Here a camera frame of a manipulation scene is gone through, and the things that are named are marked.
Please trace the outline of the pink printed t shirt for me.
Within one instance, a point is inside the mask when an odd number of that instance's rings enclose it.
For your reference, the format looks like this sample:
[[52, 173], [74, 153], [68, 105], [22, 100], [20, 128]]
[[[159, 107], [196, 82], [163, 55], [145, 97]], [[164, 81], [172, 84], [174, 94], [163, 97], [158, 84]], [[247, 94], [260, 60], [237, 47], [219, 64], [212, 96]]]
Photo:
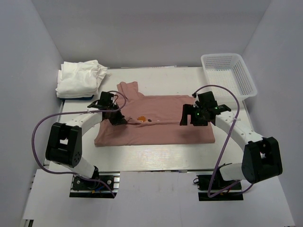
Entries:
[[117, 99], [127, 123], [113, 126], [103, 120], [96, 147], [128, 145], [210, 144], [215, 142], [211, 125], [181, 126], [184, 104], [193, 104], [188, 95], [145, 96], [138, 83], [120, 82], [117, 90], [124, 96]]

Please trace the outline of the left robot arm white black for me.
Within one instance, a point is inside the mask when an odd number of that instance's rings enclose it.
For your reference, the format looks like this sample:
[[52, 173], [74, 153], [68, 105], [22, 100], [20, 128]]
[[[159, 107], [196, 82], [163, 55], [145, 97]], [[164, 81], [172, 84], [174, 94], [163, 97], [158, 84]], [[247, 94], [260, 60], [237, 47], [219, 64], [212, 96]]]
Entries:
[[62, 113], [76, 116], [68, 122], [56, 122], [51, 127], [45, 158], [68, 168], [73, 175], [83, 177], [85, 185], [91, 189], [99, 186], [100, 177], [97, 167], [82, 157], [82, 136], [103, 120], [108, 120], [113, 126], [127, 124], [121, 113], [126, 103], [119, 106], [116, 103], [118, 97], [126, 101], [120, 92], [102, 92], [86, 111]]

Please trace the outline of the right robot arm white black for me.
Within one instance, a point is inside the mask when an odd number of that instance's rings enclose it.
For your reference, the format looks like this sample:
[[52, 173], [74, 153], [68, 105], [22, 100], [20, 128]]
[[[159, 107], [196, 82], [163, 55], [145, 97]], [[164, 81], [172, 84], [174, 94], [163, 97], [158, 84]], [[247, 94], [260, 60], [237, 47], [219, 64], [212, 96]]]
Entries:
[[241, 163], [220, 166], [214, 172], [214, 184], [226, 188], [231, 181], [247, 180], [255, 184], [283, 172], [278, 141], [264, 137], [242, 123], [227, 105], [219, 105], [212, 92], [194, 95], [194, 104], [184, 104], [180, 125], [214, 126], [226, 132], [243, 150]]

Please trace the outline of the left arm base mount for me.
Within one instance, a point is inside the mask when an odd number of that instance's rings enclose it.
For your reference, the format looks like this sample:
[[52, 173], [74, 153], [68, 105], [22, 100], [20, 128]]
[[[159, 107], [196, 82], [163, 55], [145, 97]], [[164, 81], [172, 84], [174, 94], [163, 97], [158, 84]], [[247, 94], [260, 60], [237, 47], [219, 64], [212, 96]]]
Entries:
[[[117, 194], [120, 183], [119, 173], [99, 173], [99, 179], [111, 189], [114, 195]], [[113, 199], [113, 194], [102, 183], [88, 182], [76, 176], [72, 178], [69, 196], [71, 198]]]

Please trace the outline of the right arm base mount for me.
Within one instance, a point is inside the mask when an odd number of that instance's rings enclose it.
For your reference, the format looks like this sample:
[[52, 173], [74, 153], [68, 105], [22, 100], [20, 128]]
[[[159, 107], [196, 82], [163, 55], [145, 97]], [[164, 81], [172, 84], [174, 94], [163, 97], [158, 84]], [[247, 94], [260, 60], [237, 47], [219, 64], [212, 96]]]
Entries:
[[[227, 189], [220, 194], [210, 198], [208, 197], [208, 188], [211, 180], [211, 175], [197, 175], [193, 180], [193, 184], [198, 188], [198, 200], [199, 201], [242, 201], [243, 195], [241, 183], [237, 183], [232, 188]], [[212, 184], [211, 194], [218, 192], [219, 190], [229, 186], [233, 181], [225, 182], [215, 177]]]

